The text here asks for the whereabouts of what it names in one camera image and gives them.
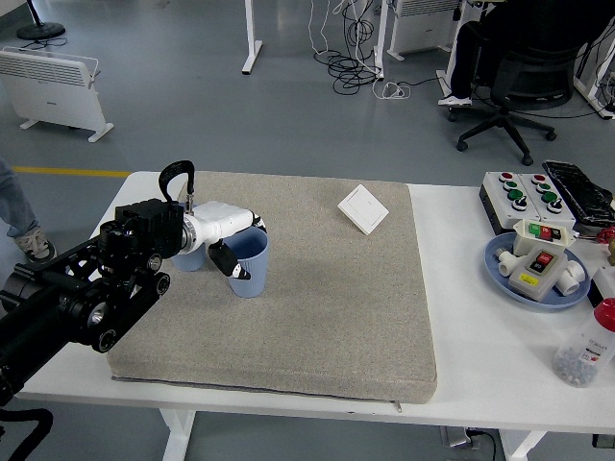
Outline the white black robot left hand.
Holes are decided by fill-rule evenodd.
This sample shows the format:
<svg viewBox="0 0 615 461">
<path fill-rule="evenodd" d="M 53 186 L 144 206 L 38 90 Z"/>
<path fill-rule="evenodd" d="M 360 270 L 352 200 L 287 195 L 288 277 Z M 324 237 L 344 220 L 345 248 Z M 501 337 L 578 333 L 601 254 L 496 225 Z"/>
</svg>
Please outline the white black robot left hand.
<svg viewBox="0 0 615 461">
<path fill-rule="evenodd" d="M 206 245 L 209 258 L 224 276 L 249 280 L 251 274 L 224 242 L 225 238 L 249 228 L 267 232 L 262 218 L 252 210 L 209 201 L 184 215 L 182 251 L 189 254 Z"/>
</svg>

